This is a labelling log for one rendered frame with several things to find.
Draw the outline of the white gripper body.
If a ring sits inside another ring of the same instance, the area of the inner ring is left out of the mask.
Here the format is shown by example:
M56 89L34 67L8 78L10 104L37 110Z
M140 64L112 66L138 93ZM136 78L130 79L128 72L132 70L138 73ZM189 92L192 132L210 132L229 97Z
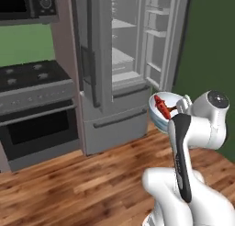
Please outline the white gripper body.
M180 100L176 103L176 108L179 113L191 114L191 106L193 105L190 96L184 95Z

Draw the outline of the white bowl with blue stripes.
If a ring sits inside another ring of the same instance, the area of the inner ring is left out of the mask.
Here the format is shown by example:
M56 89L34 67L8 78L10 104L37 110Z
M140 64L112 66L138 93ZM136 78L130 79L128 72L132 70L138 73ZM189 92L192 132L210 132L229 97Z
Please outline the white bowl with blue stripes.
M163 100L167 107L174 107L176 103L183 97L171 92L159 92L153 94L149 99L149 115L151 121L160 132L167 133L169 120L166 119L155 106L155 96L158 96L161 100Z

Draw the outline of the grey fridge drawer front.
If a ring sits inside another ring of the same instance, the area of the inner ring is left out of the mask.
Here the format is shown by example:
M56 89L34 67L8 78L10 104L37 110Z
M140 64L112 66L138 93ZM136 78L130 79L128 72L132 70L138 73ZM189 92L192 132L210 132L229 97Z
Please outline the grey fridge drawer front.
M99 108L94 108L84 93L80 93L84 121L101 119L133 108L147 106L150 94L151 88L148 85L136 85L117 90L112 105L105 112L101 112Z
M112 147L123 145L127 142L143 137L147 133L147 113L136 118L99 129L95 129L93 124L120 119L134 113L138 113L144 108L147 107L137 107L113 116L85 121L85 154L91 155L101 153Z

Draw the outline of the grey fridge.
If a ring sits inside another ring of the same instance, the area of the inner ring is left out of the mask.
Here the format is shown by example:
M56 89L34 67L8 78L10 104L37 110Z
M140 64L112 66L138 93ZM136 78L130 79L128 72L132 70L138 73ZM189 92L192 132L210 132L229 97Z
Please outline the grey fridge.
M144 7L146 0L111 0L112 17L112 103L117 90L123 90L136 85L148 85L151 90L157 90L149 85L143 76L141 66ZM173 87L174 75L182 48L182 37L177 56L175 70L169 72L169 91Z

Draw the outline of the grey fridge door with shelves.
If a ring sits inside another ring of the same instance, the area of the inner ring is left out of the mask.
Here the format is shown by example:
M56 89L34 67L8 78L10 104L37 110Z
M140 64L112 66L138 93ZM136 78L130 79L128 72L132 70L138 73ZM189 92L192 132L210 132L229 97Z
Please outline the grey fridge door with shelves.
M187 0L146 0L141 66L147 83L168 90L169 72L175 70Z

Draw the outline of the tall pale pink cabinet panel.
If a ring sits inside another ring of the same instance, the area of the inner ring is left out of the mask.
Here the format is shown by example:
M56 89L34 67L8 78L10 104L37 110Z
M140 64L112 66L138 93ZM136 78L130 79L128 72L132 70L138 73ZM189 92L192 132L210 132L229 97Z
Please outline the tall pale pink cabinet panel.
M56 0L59 21L51 25L55 59L74 82L74 103L79 136L79 148L85 153L85 137L82 101L76 55L76 44L73 31L72 0Z

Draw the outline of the black oven door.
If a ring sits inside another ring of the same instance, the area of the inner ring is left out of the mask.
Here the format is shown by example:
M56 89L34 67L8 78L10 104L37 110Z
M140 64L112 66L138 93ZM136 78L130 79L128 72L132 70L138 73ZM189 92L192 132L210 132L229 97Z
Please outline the black oven door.
M0 115L0 122L74 105L71 99ZM78 139L75 108L0 127L9 161Z

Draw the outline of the grey stove with black hob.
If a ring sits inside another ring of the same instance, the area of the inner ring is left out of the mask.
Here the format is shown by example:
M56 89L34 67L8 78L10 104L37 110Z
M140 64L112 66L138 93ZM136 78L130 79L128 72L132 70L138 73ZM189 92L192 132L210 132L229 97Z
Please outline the grey stove with black hob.
M79 147L74 83L54 60L0 67L0 173Z

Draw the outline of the black and grey microwave oven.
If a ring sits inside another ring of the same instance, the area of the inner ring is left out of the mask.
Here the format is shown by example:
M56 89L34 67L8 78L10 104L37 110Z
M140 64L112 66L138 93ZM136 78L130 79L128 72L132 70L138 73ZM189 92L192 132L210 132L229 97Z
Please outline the black and grey microwave oven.
M56 0L0 0L0 26L50 24L58 20Z

